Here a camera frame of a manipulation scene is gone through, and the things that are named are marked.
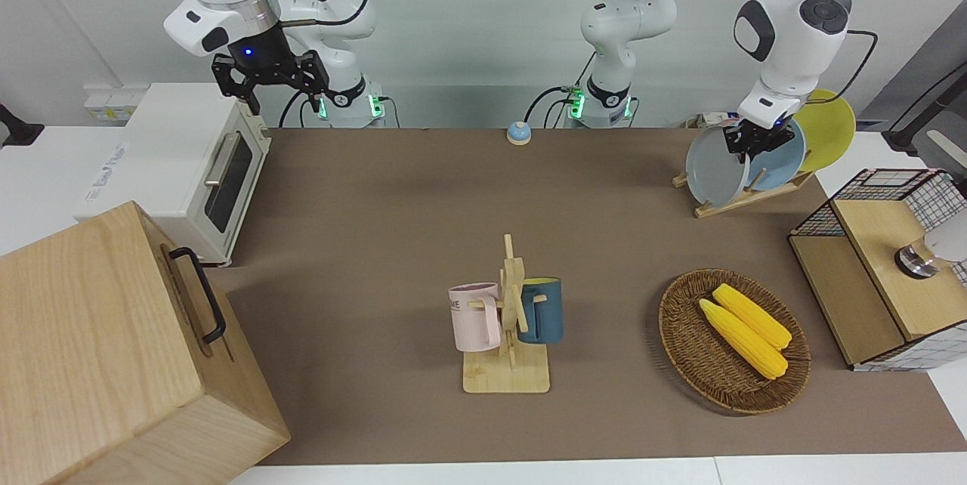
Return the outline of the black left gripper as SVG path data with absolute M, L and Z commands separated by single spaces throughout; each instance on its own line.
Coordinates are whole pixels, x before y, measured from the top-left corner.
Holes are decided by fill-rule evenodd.
M 749 119 L 740 120 L 739 125 L 723 128 L 728 152 L 736 155 L 738 162 L 746 162 L 749 150 L 761 150 L 761 154 L 770 153 L 795 137 L 797 134 L 792 129 L 787 129 L 787 122 L 784 120 L 777 120 L 769 129 Z

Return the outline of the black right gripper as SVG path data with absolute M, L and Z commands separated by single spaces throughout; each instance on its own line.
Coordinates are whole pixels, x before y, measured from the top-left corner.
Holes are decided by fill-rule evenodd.
M 212 72 L 222 96 L 244 103 L 253 116 L 261 113 L 255 96 L 256 85 L 288 85 L 299 87 L 308 96 L 312 110 L 321 109 L 321 98 L 329 90 L 329 74 L 317 51 L 308 49 L 293 54 L 283 25 L 276 23 L 255 36 L 241 38 L 227 45 L 229 54 L 215 54 Z M 234 78 L 239 71 L 241 80 Z

